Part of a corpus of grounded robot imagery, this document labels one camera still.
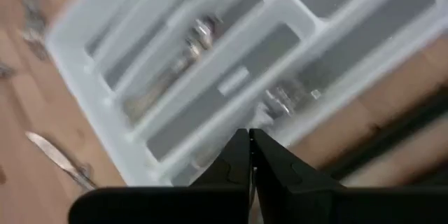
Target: wooden floor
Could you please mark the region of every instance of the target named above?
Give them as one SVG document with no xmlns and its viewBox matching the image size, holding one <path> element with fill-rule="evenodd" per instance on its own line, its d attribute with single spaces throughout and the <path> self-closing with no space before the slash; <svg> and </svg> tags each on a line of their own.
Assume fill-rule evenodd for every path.
<svg viewBox="0 0 448 224">
<path fill-rule="evenodd" d="M 50 19 L 65 1 L 46 3 Z M 81 189 L 25 138 L 26 130 L 50 136 L 89 163 L 99 185 L 124 182 L 56 68 L 39 61 L 18 36 L 20 0 L 0 0 L 0 11 L 0 61 L 17 70 L 0 80 L 0 223 L 66 223 Z"/>
<path fill-rule="evenodd" d="M 66 1 L 43 3 L 51 20 Z M 11 79 L 0 80 L 0 223 L 65 223 L 69 206 L 81 189 L 25 139 L 26 130 L 51 136 L 79 162 L 91 164 L 93 179 L 99 185 L 124 183 L 56 68 L 51 62 L 39 61 L 18 36 L 22 23 L 20 0 L 0 0 L 0 60 L 17 70 Z M 448 39 L 441 38 L 323 123 L 292 151 L 319 168 L 447 80 Z M 431 160 L 431 164 L 448 157 L 448 143 L 440 140 L 446 139 L 448 124 L 441 122 L 436 126 L 419 136 L 420 140 L 413 139 L 420 143 L 423 139 L 439 150 L 437 160 Z M 403 148 L 407 152 L 400 155 L 399 162 L 396 158 L 386 165 L 393 167 L 393 172 L 382 176 L 399 174 L 397 171 L 403 170 L 404 164 L 407 171 L 413 167 L 427 168 L 419 164 L 430 160 L 431 155 L 421 155 L 414 163 L 403 161 L 421 153 L 418 144 L 410 145 Z M 434 150 L 424 151 L 428 154 Z M 347 183 L 378 186 L 370 178 L 384 169 L 375 164 L 370 167 Z M 389 181 L 392 182 L 388 185 L 393 185 L 400 179 Z"/>
</svg>

